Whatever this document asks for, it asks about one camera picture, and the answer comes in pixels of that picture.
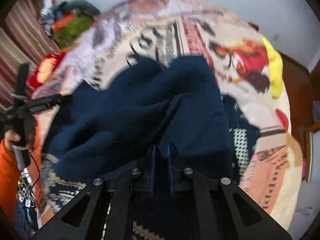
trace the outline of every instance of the curtain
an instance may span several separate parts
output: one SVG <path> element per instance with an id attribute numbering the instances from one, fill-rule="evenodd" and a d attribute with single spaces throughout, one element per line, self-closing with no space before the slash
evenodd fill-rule
<path id="1" fill-rule="evenodd" d="M 12 103 L 19 64 L 30 62 L 32 72 L 45 55 L 58 50 L 38 21 L 43 6 L 43 0 L 18 0 L 0 28 L 0 111 Z"/>

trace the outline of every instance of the metal screw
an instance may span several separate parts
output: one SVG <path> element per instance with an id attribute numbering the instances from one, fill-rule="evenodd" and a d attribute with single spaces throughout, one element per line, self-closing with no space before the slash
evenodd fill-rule
<path id="1" fill-rule="evenodd" d="M 228 178 L 222 178 L 221 183 L 224 185 L 229 185 L 231 183 L 231 180 Z"/>
<path id="2" fill-rule="evenodd" d="M 138 175 L 140 173 L 140 170 L 138 168 L 133 168 L 131 170 L 132 175 Z"/>
<path id="3" fill-rule="evenodd" d="M 103 182 L 103 180 L 101 178 L 96 178 L 93 180 L 93 184 L 96 185 L 96 186 L 99 186 L 101 185 Z"/>
<path id="4" fill-rule="evenodd" d="M 192 174 L 192 173 L 193 173 L 193 169 L 191 169 L 191 168 L 184 168 L 184 169 L 183 169 L 183 172 L 184 172 L 185 174 Z"/>

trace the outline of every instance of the wooden floor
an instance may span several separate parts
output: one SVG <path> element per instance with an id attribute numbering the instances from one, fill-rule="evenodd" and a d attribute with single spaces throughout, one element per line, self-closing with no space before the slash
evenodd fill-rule
<path id="1" fill-rule="evenodd" d="M 306 157 L 304 130 L 313 123 L 312 101 L 316 99 L 307 71 L 283 57 L 283 80 L 290 102 L 292 135 L 300 143 L 304 158 Z"/>

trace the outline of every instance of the orange sleeve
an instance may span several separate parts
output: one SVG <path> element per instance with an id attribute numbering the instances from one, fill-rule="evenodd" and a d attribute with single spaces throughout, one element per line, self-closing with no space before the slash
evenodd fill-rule
<path id="1" fill-rule="evenodd" d="M 0 144 L 0 206 L 13 225 L 20 175 L 14 153 L 5 148 L 3 139 Z"/>

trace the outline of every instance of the bedspread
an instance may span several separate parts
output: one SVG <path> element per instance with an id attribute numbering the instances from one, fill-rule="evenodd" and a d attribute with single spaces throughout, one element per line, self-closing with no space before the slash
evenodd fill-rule
<path id="1" fill-rule="evenodd" d="M 190 54 L 206 59 L 221 94 L 232 96 L 249 123 L 260 129 L 261 137 L 239 186 L 288 229 L 301 183 L 302 153 L 290 135 L 287 93 L 284 89 L 278 99 L 271 98 L 261 34 L 227 9 L 194 0 L 128 0 L 114 6 L 81 36 L 79 45 L 67 53 L 33 98 L 72 93 L 83 80 L 97 90 L 108 89 L 138 57 L 151 57 L 165 68 L 174 58 Z M 37 117 L 33 155 L 41 153 L 57 110 Z M 43 158 L 52 156 L 43 153 Z M 50 167 L 43 169 L 49 169 L 50 183 L 74 185 L 74 192 L 57 196 L 65 203 L 85 187 L 82 182 L 64 181 Z M 50 194 L 45 185 L 37 185 L 37 190 L 38 200 L 44 203 L 40 212 L 45 223 L 61 206 L 46 202 L 48 198 L 40 193 Z"/>

